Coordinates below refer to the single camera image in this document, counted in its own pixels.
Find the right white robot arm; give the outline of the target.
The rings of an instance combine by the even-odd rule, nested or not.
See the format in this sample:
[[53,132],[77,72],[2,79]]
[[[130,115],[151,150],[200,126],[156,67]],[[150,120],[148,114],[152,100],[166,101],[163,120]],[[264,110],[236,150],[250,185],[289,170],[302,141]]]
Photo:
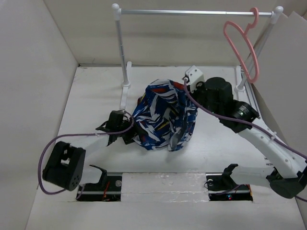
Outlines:
[[220,177],[223,186],[232,189],[241,184],[269,187],[278,195],[291,199],[307,185],[307,158],[280,141],[265,128],[259,113],[248,103],[234,99],[231,83],[220,77],[200,78],[185,85],[190,100],[201,110],[219,119],[270,162],[264,167],[226,167]]

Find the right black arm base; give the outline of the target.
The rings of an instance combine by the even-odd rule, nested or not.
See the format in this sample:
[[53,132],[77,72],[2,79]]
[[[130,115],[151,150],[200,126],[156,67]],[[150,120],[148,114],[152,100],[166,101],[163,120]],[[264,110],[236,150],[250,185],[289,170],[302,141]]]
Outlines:
[[204,188],[209,201],[253,201],[249,184],[236,184],[230,177],[238,164],[230,164],[223,172],[206,173]]

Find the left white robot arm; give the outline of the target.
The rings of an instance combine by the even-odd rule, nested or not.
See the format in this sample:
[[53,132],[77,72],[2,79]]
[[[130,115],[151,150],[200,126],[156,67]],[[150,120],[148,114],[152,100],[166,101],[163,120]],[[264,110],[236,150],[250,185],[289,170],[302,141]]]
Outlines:
[[136,127],[133,116],[125,110],[113,110],[109,119],[93,133],[63,134],[53,138],[41,153],[37,174],[39,187],[47,195],[43,182],[48,182],[64,191],[73,191],[78,186],[93,186],[102,190],[107,184],[107,171],[99,166],[85,165],[85,159],[114,143],[117,138],[132,133]]

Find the blue patterned trousers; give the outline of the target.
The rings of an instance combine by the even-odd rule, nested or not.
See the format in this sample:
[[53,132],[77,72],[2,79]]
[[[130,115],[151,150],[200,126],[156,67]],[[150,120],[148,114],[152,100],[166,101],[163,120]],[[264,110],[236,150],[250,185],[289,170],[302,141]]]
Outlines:
[[150,83],[132,114],[143,129],[142,146],[147,150],[167,147],[178,151],[190,141],[197,106],[187,97],[184,86],[173,80],[157,79]]

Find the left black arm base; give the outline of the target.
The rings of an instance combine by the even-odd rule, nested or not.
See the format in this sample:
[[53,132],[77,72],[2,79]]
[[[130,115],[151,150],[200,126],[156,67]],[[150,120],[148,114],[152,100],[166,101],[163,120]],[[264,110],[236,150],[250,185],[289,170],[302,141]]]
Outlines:
[[119,202],[122,188],[121,172],[107,170],[90,165],[85,169],[76,200],[81,202]]

